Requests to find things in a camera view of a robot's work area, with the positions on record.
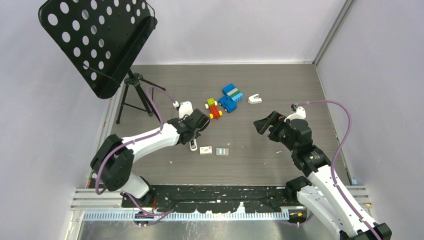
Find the black perforated music stand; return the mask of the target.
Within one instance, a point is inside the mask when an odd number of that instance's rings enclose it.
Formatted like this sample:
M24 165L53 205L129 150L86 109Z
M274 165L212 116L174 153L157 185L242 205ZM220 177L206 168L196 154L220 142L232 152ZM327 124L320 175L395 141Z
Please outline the black perforated music stand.
M144 111L157 116L153 100L131 66L158 23L145 0L48 0L38 10L55 41L99 99L109 99L125 77L133 83Z

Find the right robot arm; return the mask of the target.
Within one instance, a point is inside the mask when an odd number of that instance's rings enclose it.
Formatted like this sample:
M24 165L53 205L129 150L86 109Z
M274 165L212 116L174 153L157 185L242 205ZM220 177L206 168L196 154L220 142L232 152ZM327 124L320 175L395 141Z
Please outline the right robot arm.
M326 154L313 143L312 130L304 113L284 116L273 111L254 121L258 134L283 144L294 165L303 175L286 183L285 198L291 205L302 204L337 240L389 240L392 231L386 223L377 223L355 200L338 175L331 169Z

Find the white and green stapler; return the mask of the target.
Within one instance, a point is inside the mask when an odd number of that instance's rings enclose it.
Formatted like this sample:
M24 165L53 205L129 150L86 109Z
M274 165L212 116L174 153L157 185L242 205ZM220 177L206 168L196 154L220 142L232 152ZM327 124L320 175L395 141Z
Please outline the white and green stapler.
M189 142L190 150L195 152L198 149L197 140L193 139Z

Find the red yellow toy brick car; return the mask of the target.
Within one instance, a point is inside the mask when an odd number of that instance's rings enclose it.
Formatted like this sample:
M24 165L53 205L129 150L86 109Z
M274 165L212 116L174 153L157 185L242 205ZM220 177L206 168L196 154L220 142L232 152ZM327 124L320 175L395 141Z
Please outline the red yellow toy brick car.
M223 112L221 110L218 110L217 106L218 106L218 102L214 98L207 99L205 108L210 111L209 113L210 119L217 120L223 115Z

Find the white staple remover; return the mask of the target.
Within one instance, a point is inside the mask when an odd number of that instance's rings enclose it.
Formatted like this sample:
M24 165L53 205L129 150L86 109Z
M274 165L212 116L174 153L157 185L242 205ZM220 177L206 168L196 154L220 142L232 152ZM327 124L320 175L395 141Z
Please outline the white staple remover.
M252 104L252 105L260 104L260 103L262 103L262 98L259 96L258 93L253 94L253 95L248 97L248 103Z

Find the staple tray with staples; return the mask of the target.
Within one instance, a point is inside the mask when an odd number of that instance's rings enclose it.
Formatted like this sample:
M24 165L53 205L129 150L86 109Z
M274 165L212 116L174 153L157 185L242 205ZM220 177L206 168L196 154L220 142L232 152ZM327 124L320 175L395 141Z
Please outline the staple tray with staples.
M229 155L229 149L217 147L216 150L215 150L215 154L217 156L228 156Z

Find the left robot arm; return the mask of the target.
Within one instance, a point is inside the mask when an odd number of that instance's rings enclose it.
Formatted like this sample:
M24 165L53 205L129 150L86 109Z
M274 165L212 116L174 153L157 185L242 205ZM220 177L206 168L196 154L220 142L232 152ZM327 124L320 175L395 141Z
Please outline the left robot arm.
M96 193L120 190L134 197L141 207L148 207L154 199L152 188L143 177L132 172L133 164L158 150L195 140L209 123L209 116L195 109L191 114L169 119L145 133L123 138L109 135L90 163L97 175Z

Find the white staple box sleeve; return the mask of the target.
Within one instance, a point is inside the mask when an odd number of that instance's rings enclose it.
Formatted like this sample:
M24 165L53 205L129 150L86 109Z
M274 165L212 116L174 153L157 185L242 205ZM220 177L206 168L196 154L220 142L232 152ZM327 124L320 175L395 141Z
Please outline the white staple box sleeve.
M209 155L213 153L213 147L212 146L202 146L199 148L199 154L200 155Z

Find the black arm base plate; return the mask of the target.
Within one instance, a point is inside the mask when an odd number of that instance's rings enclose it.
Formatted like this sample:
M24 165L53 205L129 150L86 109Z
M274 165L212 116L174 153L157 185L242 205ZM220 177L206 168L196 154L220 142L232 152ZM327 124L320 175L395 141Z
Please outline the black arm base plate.
M123 208L147 209L154 207L160 213L170 210L176 213L205 214L277 213L283 207L300 206L291 198L284 186L264 185L153 185L142 199L133 203L122 194Z

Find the blue toy brick truck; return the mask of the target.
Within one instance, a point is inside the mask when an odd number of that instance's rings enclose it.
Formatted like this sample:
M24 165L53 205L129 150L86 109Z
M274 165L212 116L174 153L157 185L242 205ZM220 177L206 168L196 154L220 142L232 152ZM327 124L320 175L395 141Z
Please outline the blue toy brick truck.
M223 96L218 100L218 104L224 108L227 113L231 113L237 109L237 103L240 102L244 95L243 93L233 84L225 86L222 89Z

